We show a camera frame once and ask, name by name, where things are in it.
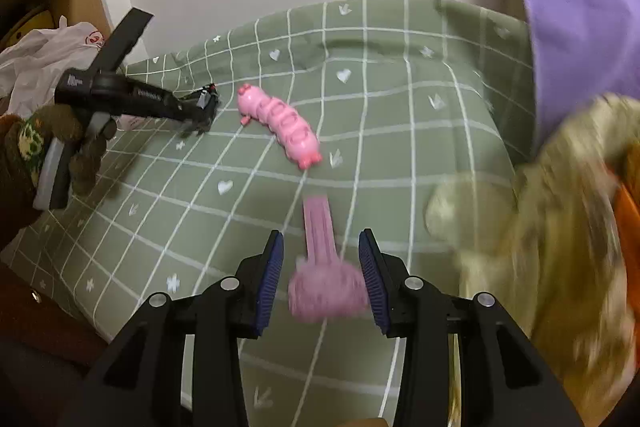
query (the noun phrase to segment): metal bolt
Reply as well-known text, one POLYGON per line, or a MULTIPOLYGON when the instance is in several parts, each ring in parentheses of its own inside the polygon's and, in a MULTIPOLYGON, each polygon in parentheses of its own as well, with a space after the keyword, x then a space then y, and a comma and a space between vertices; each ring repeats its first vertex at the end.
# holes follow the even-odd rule
POLYGON ((240 281, 235 277, 227 277, 226 279, 223 279, 222 282, 220 283, 220 287, 226 291, 235 290, 236 288, 238 288, 239 285, 240 285, 240 281))
POLYGON ((478 302, 487 308, 490 308, 495 304, 495 297, 491 293, 482 292, 478 294, 478 302))
POLYGON ((424 286, 424 282, 419 277, 407 277, 404 280, 404 285, 410 290, 419 290, 424 286))
POLYGON ((149 299, 149 304, 153 308, 161 308, 166 304, 166 295, 164 293, 154 293, 149 299))

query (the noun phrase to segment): fluffy pink object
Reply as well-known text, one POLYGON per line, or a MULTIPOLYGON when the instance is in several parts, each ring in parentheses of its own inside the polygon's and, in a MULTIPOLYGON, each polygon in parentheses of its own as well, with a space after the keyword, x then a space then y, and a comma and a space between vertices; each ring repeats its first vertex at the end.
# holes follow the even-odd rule
POLYGON ((269 96, 260 87, 244 84, 238 89, 238 111, 242 125, 249 124, 252 118, 267 125, 284 147, 287 158, 302 170, 322 161, 316 133, 286 102, 269 96))
POLYGON ((335 251, 334 227, 325 196, 304 202, 307 259, 289 281, 289 310, 305 322, 352 317, 369 306, 362 272, 335 251))

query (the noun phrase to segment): purple fabric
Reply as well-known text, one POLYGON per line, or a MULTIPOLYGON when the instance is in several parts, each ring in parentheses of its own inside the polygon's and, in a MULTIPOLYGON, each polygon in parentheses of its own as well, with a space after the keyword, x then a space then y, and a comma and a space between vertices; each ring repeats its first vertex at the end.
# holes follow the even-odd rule
POLYGON ((524 0, 536 80, 534 151, 604 92, 640 98, 640 0, 524 0))

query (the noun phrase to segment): brown glove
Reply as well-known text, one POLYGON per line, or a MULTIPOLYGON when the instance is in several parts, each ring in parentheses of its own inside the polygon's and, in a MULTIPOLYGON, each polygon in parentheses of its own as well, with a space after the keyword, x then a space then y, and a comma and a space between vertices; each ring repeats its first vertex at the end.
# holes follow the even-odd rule
MULTIPOLYGON (((107 140, 115 129, 111 121, 71 159, 69 171, 76 194, 86 195, 94 187, 107 140)), ((40 215, 32 208, 33 198, 51 139, 76 142, 83 134, 68 105, 41 107, 27 121, 14 115, 0 118, 0 249, 40 215)))

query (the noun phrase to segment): checkered tablecloth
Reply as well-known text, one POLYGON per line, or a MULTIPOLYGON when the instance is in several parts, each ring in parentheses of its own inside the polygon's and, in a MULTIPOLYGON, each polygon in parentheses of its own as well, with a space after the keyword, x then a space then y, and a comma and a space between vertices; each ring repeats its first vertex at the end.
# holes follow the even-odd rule
MULTIPOLYGON (((306 251, 303 198, 328 195, 338 253, 352 263, 369 227, 383 251, 456 294, 452 254, 429 236, 424 208, 452 175, 509 185, 512 165, 528 159, 527 25, 452 1, 348 0, 269 16, 126 73, 176 94, 217 83, 210 132, 183 136, 164 120, 118 132, 92 194, 44 216, 5 260, 50 295, 62 280, 111 338, 149 294, 199 293, 279 229, 285 261, 270 327, 239 346, 251 425, 391 420, 403 342, 380 335, 368 314, 314 325, 289 315, 287 282, 306 251), (309 121, 322 164, 301 172, 268 129, 240 125, 245 82, 309 121)), ((469 204, 482 211, 475 194, 469 204)), ((185 402, 192 353, 188 339, 185 402)))

